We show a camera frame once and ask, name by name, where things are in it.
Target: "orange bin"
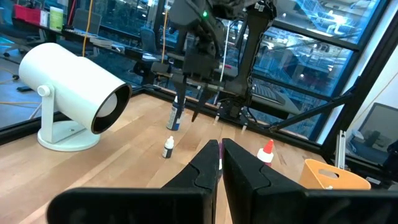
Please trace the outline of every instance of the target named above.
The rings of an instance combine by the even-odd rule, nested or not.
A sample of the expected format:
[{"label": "orange bin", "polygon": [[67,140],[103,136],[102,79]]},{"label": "orange bin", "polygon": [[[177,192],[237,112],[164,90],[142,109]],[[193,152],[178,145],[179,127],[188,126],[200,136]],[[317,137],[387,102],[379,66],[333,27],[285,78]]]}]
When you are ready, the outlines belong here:
[{"label": "orange bin", "polygon": [[307,189],[369,190],[364,178],[322,162],[306,159],[299,183]]}]

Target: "blue bottle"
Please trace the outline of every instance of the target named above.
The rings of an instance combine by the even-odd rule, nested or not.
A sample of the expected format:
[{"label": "blue bottle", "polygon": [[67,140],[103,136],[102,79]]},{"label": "blue bottle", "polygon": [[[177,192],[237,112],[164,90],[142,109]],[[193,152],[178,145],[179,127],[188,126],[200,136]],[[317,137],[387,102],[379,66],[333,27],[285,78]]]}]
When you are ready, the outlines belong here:
[{"label": "blue bottle", "polygon": [[174,102],[172,104],[172,110],[170,112],[169,122],[166,125],[166,128],[169,128],[172,131],[176,131],[180,127],[182,112],[183,112],[184,106],[185,106],[185,99],[184,99],[184,105],[182,107],[182,112],[181,112],[180,116],[177,117],[178,106],[179,106],[178,105],[178,99],[177,99],[177,96],[176,96],[174,98]]}]

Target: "lamp base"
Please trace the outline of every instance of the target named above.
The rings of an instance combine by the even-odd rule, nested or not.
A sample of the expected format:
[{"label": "lamp base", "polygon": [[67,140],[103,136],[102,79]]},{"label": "lamp base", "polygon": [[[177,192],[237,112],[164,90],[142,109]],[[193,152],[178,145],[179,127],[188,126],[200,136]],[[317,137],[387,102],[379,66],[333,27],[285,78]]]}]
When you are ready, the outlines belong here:
[{"label": "lamp base", "polygon": [[75,121],[59,121],[53,123],[52,142],[42,137],[42,129],[37,133],[38,142],[54,151],[77,152],[89,149],[100,141],[99,134],[93,134]]}]

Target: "wooden table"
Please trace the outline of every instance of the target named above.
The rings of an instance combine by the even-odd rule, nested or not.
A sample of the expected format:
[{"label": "wooden table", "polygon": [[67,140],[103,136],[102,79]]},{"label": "wooden table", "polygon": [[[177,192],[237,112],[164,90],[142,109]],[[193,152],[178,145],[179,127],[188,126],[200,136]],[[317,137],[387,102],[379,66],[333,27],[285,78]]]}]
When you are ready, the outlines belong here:
[{"label": "wooden table", "polygon": [[[161,187],[178,174],[210,140],[231,138],[255,154],[269,138],[185,110],[177,132],[165,128],[171,104],[148,95],[135,96],[99,144],[81,152],[55,152],[37,143],[36,134],[0,146],[0,223],[45,223],[48,203],[74,187]],[[173,135],[170,159],[162,157]],[[272,168],[298,181],[311,152],[275,141]],[[231,223],[224,183],[218,186],[216,223]]]}]

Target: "glass wall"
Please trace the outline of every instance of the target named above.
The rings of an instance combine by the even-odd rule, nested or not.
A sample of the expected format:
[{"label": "glass wall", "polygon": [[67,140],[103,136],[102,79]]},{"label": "glass wall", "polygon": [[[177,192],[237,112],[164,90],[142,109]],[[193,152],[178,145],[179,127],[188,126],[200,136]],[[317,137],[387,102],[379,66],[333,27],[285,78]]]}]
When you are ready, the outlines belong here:
[{"label": "glass wall", "polygon": [[[241,23],[230,30],[230,43],[237,38],[240,27]],[[249,29],[246,29],[241,57],[248,34]],[[260,44],[254,73],[330,96],[352,53],[304,35],[270,27]],[[237,66],[238,49],[228,49],[226,63]]]},{"label": "glass wall", "polygon": [[278,0],[277,20],[358,43],[380,0]]},{"label": "glass wall", "polygon": [[[284,88],[278,85],[271,84],[269,82],[265,82],[259,79],[253,79],[253,85],[255,88],[262,86],[263,88],[269,88],[275,94],[283,97],[284,106],[286,108],[282,108],[281,111],[289,111],[289,118],[295,116],[296,114],[304,113],[310,109],[313,109],[317,106],[324,105],[326,101],[317,99],[312,96],[305,95],[303,93],[299,93],[288,88]],[[264,96],[261,92],[254,90],[254,94]],[[277,118],[275,116],[269,115],[265,113],[266,110],[256,111],[253,110],[253,114],[256,119],[263,121],[268,124],[274,124],[276,122],[281,122],[283,119]],[[316,125],[320,115],[313,116],[309,119],[301,121],[299,123],[293,124],[291,126],[286,127],[286,130],[292,131],[293,133],[297,133],[304,138],[309,138],[311,135],[314,126]]]},{"label": "glass wall", "polygon": [[[139,35],[141,27],[153,28],[158,0],[94,1],[93,12],[102,15],[101,25]],[[80,0],[80,7],[89,9],[90,0]]]}]

